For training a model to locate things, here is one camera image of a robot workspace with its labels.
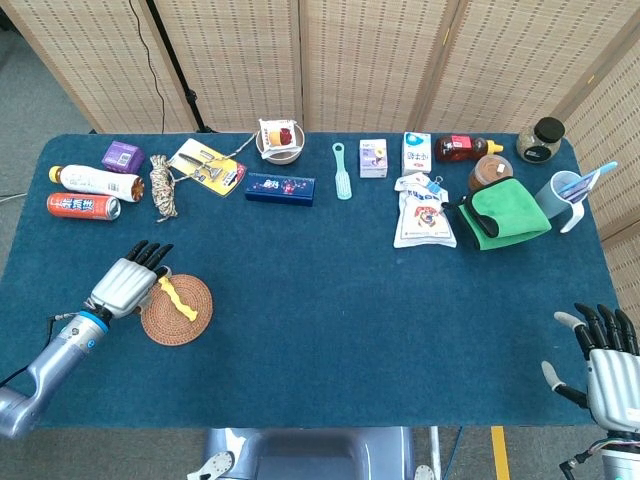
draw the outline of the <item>bowl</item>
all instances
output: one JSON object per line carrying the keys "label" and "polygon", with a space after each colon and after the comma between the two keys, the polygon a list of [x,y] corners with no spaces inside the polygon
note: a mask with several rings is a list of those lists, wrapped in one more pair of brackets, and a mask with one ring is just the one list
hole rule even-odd
{"label": "bowl", "polygon": [[[294,128],[296,129],[296,146],[300,147],[300,150],[297,152],[273,152],[271,156],[265,158],[267,162],[273,163],[274,165],[288,165],[295,162],[296,158],[300,156],[304,148],[304,132],[297,123]],[[262,152],[264,152],[264,144],[262,143],[262,135],[260,135],[260,133],[256,135],[256,147],[258,147],[258,151],[260,155],[262,155]]]}

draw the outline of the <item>robotic hand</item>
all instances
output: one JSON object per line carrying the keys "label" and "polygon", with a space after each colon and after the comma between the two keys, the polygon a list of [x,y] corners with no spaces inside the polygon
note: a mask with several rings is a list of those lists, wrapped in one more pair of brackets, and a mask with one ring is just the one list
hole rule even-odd
{"label": "robotic hand", "polygon": [[571,470],[602,450],[607,480],[640,479],[640,352],[635,329],[621,310],[614,314],[598,305],[603,329],[594,310],[579,303],[575,306],[586,324],[564,312],[554,317],[578,339],[587,363],[588,393],[560,380],[549,362],[542,362],[542,372],[552,391],[590,410],[593,420],[607,431],[607,438],[560,464],[560,469],[572,480]]}
{"label": "robotic hand", "polygon": [[[132,313],[148,299],[158,278],[169,273],[167,267],[156,267],[173,245],[147,243],[139,242],[109,269],[85,301],[85,309],[75,314],[29,366],[0,382],[1,436],[15,438],[31,431],[58,387],[109,331],[109,322]],[[35,382],[31,397],[5,386],[24,370]]]}

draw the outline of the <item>round rattan coaster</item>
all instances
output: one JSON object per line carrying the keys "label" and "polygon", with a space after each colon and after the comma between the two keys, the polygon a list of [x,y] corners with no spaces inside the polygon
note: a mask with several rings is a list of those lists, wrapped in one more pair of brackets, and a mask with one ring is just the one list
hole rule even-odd
{"label": "round rattan coaster", "polygon": [[151,340],[177,346],[195,340],[213,316],[213,298],[207,286],[191,275],[173,275],[170,279],[180,301],[198,312],[191,322],[171,302],[159,283],[151,289],[151,304],[142,312],[142,327]]}

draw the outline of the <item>blue tablecloth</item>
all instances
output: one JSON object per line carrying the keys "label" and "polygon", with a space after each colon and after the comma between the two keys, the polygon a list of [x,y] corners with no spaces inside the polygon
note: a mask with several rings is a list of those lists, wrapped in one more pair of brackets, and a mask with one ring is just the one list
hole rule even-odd
{"label": "blue tablecloth", "polygon": [[[577,171],[563,141],[550,163],[520,161],[515,175],[536,192],[553,172]],[[229,153],[245,134],[64,135],[45,147],[0,284],[0,376],[30,361],[45,318],[77,310],[113,262],[140,239],[174,243],[165,262],[201,278],[215,297],[207,331],[183,347],[160,346],[138,317],[112,322],[95,352],[60,389],[44,425],[318,427],[589,423],[552,394],[540,361],[584,388],[573,334],[553,320],[575,301],[616,304],[590,212],[568,235],[478,252],[455,218],[458,248],[396,250],[393,183],[399,134],[312,133],[297,162],[270,165],[249,146],[250,171],[317,178],[314,206],[248,202],[243,186],[220,198],[178,184],[179,217],[156,224],[147,193],[114,222],[55,218],[46,197],[61,190],[52,165],[100,166],[112,140],[147,155],[173,154],[189,137]],[[386,138],[386,179],[358,177],[360,138]],[[335,194],[331,145],[345,144],[353,198]],[[466,193],[472,163],[434,163],[452,199]],[[27,377],[12,382],[29,389]]]}

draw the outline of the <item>white carton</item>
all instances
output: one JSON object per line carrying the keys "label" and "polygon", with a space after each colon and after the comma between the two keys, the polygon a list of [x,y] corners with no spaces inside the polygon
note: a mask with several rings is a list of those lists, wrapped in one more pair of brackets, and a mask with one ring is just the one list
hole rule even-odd
{"label": "white carton", "polygon": [[387,141],[360,140],[360,178],[386,178]]}
{"label": "white carton", "polygon": [[431,172],[431,135],[405,132],[402,140],[402,176]]}

